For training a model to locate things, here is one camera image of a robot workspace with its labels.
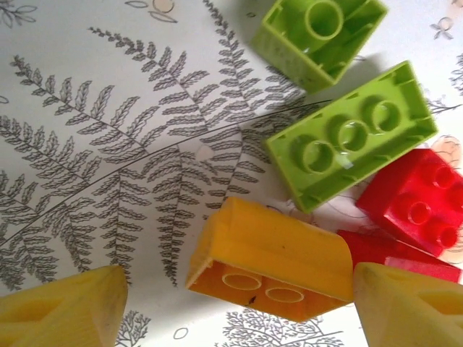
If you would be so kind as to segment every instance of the yellow plastic piece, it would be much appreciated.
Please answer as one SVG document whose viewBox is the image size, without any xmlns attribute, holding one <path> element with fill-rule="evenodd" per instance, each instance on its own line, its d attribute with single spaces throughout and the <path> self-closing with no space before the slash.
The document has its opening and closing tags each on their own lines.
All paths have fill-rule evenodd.
<svg viewBox="0 0 463 347">
<path fill-rule="evenodd" d="M 114 347 L 127 300 L 119 266 L 0 298 L 0 347 Z"/>
<path fill-rule="evenodd" d="M 354 300 L 369 347 L 463 346 L 463 286 L 360 263 Z"/>
<path fill-rule="evenodd" d="M 187 288 L 303 322 L 353 301 L 343 238 L 230 197 L 207 221 Z"/>
</svg>

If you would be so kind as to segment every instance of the green toy block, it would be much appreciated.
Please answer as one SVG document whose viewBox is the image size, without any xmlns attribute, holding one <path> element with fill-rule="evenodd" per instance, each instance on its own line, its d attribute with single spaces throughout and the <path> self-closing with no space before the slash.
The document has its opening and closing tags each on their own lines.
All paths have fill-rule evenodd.
<svg viewBox="0 0 463 347">
<path fill-rule="evenodd" d="M 265 146 L 297 207 L 308 213 L 437 132 L 405 61 L 270 137 Z"/>
<path fill-rule="evenodd" d="M 378 0 L 278 0 L 251 45 L 315 93 L 341 79 L 386 13 Z"/>
</svg>

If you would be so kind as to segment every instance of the patterned paper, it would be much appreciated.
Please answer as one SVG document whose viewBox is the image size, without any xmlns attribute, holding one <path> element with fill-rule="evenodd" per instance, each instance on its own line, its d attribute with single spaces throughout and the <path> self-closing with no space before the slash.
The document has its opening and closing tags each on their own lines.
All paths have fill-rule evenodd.
<svg viewBox="0 0 463 347">
<path fill-rule="evenodd" d="M 463 1 L 385 4 L 341 82 L 306 95 L 249 47 L 271 0 L 0 0 L 0 294 L 119 264 L 119 347 L 366 346 L 353 305 L 296 324 L 184 280 L 232 195 L 378 233 L 354 206 L 371 178 L 301 213 L 261 140 L 403 60 L 440 129 L 421 147 L 461 171 Z"/>
</svg>

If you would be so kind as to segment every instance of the yellow brick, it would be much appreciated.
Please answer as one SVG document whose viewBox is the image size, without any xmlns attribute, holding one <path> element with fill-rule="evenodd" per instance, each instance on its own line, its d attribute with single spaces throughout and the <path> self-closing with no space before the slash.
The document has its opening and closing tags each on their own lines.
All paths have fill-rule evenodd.
<svg viewBox="0 0 463 347">
<path fill-rule="evenodd" d="M 302 322 L 353 300 L 343 238 L 237 197 L 207 221 L 186 287 Z"/>
</svg>

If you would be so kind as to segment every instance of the toy building block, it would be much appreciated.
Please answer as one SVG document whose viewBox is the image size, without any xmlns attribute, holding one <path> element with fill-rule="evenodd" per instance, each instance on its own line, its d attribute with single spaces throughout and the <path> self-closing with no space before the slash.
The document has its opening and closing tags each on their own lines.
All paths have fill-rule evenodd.
<svg viewBox="0 0 463 347">
<path fill-rule="evenodd" d="M 406 61 L 266 140 L 305 213 L 437 133 Z"/>
<path fill-rule="evenodd" d="M 343 238 L 229 197 L 206 222 L 186 287 L 302 322 L 353 300 Z"/>
<path fill-rule="evenodd" d="M 278 0 L 251 45 L 314 93 L 341 79 L 386 13 L 378 0 Z"/>
<path fill-rule="evenodd" d="M 437 257 L 458 241 L 463 177 L 431 149 L 416 149 L 379 171 L 356 206 L 397 239 Z"/>
<path fill-rule="evenodd" d="M 462 275 L 461 269 L 398 240 L 345 230 L 338 235 L 349 245 L 354 269 L 361 262 L 374 262 L 455 283 Z"/>
</svg>

